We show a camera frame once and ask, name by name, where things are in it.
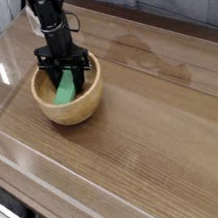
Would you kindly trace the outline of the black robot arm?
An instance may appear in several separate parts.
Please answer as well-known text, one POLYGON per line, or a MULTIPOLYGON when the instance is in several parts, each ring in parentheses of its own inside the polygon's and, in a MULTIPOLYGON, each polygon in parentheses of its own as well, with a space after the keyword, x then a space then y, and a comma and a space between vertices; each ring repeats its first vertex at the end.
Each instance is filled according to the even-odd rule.
POLYGON ((38 66, 45 70, 55 88, 64 78, 63 72, 70 70, 73 76, 73 86, 76 93, 81 93, 85 82, 86 70, 90 70, 89 52, 72 40, 72 32, 80 28, 71 28, 67 15, 76 14, 64 9, 63 0, 26 0, 33 14, 39 20, 40 31, 43 33, 46 45, 34 50, 38 66))

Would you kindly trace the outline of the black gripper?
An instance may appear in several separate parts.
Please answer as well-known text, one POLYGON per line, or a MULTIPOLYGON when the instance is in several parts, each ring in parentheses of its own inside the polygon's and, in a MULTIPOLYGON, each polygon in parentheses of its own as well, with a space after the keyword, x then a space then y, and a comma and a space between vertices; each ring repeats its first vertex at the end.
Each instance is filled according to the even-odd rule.
POLYGON ((38 65, 45 69, 48 65, 55 65, 47 69, 48 75, 55 88, 61 82, 62 67, 73 66, 71 69, 75 92, 83 91, 84 70, 90 69, 88 50, 74 44, 72 32, 76 33, 80 28, 72 29, 64 23, 57 27, 40 29, 44 34, 46 45, 34 50, 38 65))

